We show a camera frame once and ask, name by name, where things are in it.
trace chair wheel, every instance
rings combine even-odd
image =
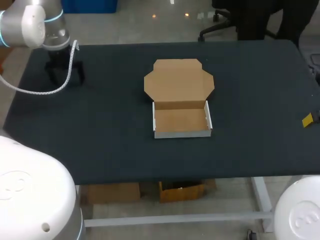
[[[205,41],[204,36],[199,36],[199,37],[198,37],[198,42],[199,42],[199,43],[202,43],[202,42],[204,42],[204,41]]]
[[[219,15],[218,15],[218,14],[214,14],[214,15],[213,15],[213,22],[214,22],[214,23],[219,22]]]
[[[257,234],[251,230],[247,232],[246,240],[257,240]]]

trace yellow tape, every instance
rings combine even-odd
[[[308,114],[308,116],[306,116],[303,120],[302,120],[302,124],[303,127],[307,127],[308,125],[312,124],[314,122],[314,119],[312,118],[311,113]]]

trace floor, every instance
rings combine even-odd
[[[199,32],[213,24],[211,0],[119,0],[115,14],[67,14],[72,39],[81,45],[131,44],[158,42],[194,42]],[[276,31],[281,12],[273,15],[268,28]],[[235,29],[207,35],[208,41],[233,41]],[[320,6],[303,33],[307,49],[320,43]],[[31,50],[15,48],[3,64],[3,77],[18,85]],[[0,129],[14,97],[14,92],[0,85]],[[290,177],[265,177],[272,204],[275,205]],[[254,211],[257,203],[248,178],[218,179],[217,190],[196,201],[160,204],[157,199],[142,198],[132,204],[95,205],[93,217],[117,218],[151,215],[225,213]],[[244,240],[247,229],[258,232],[260,240],[274,240],[273,233],[263,233],[260,221],[174,223],[140,226],[93,228],[88,240],[117,239],[219,239]]]

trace black table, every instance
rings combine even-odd
[[[214,77],[212,137],[154,139],[144,76],[157,59],[183,58]],[[60,160],[77,185],[320,174],[320,124],[302,126],[320,108],[320,91],[288,41],[82,46],[77,59],[83,86],[17,92],[4,127]],[[19,86],[54,89],[47,60],[34,50]]]

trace blue container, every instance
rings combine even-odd
[[[113,14],[118,0],[62,0],[66,14]]]

